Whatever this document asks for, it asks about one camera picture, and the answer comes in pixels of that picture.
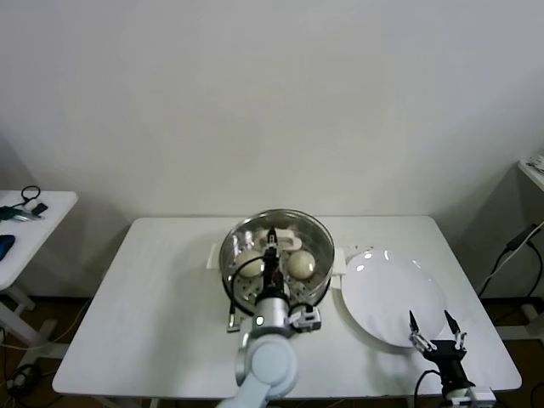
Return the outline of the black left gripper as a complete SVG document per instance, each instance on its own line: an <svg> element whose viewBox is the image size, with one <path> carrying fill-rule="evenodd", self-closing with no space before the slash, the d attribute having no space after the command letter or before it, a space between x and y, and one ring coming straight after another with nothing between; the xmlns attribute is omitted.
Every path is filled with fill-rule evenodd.
<svg viewBox="0 0 544 408"><path fill-rule="evenodd" d="M284 276L279 271L280 255L277 248L278 237L276 229L275 227L271 227L267 232L266 250L263 254L263 288L256 298L257 301L263 301L267 298L279 298L286 301Z"/></svg>

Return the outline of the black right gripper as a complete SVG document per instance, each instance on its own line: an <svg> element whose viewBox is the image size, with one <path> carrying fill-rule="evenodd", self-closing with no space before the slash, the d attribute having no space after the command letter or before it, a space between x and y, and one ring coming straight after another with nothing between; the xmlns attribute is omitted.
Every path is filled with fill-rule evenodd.
<svg viewBox="0 0 544 408"><path fill-rule="evenodd" d="M436 340L431 342L420 333L412 311L409 312L409 316L411 330L409 339L416 350L420 353L426 352L427 361L438 367L442 389L458 390L473 387L474 383L468 380L462 366L462 360L467 353L465 347L467 333L461 330L454 317L445 310L445 318L454 336L454 341Z"/></svg>

